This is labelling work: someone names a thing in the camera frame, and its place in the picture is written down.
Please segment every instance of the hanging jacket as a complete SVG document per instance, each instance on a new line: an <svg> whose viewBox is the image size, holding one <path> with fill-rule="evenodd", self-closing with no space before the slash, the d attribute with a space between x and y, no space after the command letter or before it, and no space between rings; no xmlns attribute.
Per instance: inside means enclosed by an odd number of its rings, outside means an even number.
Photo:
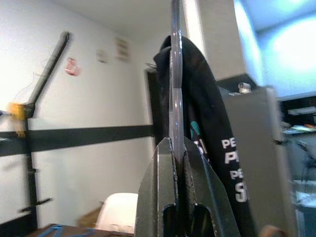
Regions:
<svg viewBox="0 0 316 237"><path fill-rule="evenodd" d="M168 36L154 57L160 86L163 134L169 128L169 63L171 39ZM184 135L198 145L222 181L242 237L255 237L248 194L243 181L236 142L213 73L199 49L182 37Z"/></svg>

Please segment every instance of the white chair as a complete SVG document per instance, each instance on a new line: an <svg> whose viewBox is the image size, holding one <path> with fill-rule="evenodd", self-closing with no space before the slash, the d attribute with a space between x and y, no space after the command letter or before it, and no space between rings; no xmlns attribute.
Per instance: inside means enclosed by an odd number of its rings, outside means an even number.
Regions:
<svg viewBox="0 0 316 237"><path fill-rule="evenodd" d="M104 202L96 229L133 234L135 230L138 194L118 193Z"/></svg>

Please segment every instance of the ceiling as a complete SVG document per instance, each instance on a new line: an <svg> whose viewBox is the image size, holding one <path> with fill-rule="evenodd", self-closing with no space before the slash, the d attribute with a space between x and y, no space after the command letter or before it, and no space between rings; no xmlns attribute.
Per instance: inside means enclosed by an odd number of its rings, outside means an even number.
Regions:
<svg viewBox="0 0 316 237"><path fill-rule="evenodd" d="M170 29L169 0L51 0L134 40Z"/></svg>
<svg viewBox="0 0 316 237"><path fill-rule="evenodd" d="M316 0L244 0L257 31L316 11Z"/></svg>

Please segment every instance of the air vent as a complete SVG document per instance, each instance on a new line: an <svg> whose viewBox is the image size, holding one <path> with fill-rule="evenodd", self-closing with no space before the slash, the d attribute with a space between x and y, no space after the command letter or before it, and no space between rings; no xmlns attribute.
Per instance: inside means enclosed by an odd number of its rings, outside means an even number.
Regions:
<svg viewBox="0 0 316 237"><path fill-rule="evenodd" d="M117 45L117 58L122 61L128 61L129 53L128 53L128 43L120 38L116 38Z"/></svg>

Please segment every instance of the wooden table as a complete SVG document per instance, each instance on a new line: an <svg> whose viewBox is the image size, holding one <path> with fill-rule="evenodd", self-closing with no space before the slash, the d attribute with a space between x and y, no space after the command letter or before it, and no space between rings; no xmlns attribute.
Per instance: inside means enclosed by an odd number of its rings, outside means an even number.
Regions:
<svg viewBox="0 0 316 237"><path fill-rule="evenodd" d="M43 229L38 229L37 231L33 232L32 234L28 235L28 237L37 237L39 234L43 233L47 229L51 228L55 224L51 224L49 226L46 226ZM80 227L72 227L72 226L63 226L63 230L61 232L62 237L67 236L73 236L73 235L79 235L86 233L87 229L80 228ZM49 235L46 235L47 237L52 237L55 232L51 232ZM93 237L133 237L133 234L123 234L118 232L110 232L110 231L101 231L101 230L95 230L94 233L90 236Z"/></svg>

